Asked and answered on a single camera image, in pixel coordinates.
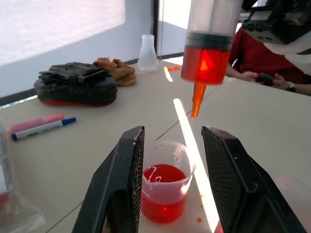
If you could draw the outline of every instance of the plastic beaker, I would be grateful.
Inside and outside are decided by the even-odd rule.
[[[138,68],[144,71],[157,70],[157,59],[155,50],[155,36],[142,35],[142,44],[138,58]]]
[[[186,146],[171,141],[155,142],[144,151],[143,170],[141,211],[154,222],[178,219],[185,209],[195,170]],[[180,175],[180,180],[168,182]]]

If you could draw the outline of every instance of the measuring cup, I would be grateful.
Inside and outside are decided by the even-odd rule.
[[[175,182],[149,182],[143,175],[140,208],[148,219],[169,223],[178,219],[185,209],[195,163],[188,157],[186,146],[164,141],[155,142],[144,150],[144,171],[159,164],[174,166],[186,177]]]

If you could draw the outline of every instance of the red shirt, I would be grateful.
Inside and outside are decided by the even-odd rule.
[[[311,82],[311,76],[305,75],[284,55],[278,55],[268,50],[263,43],[253,39],[242,28],[235,34],[229,63],[232,64],[236,59],[234,68],[240,73],[252,71],[258,74],[265,73],[272,77],[278,73],[285,80],[293,83]]]

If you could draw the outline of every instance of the erlenmeyer flask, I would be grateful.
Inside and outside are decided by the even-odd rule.
[[[154,47],[154,35],[142,35],[142,44],[138,58],[138,68],[144,71],[157,70],[156,51]]]

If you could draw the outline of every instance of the person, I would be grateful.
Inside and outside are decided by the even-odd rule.
[[[256,82],[260,73],[274,77],[275,88],[311,96],[311,76],[304,74],[286,60],[284,55],[268,50],[263,43],[240,28],[233,40],[226,75]]]

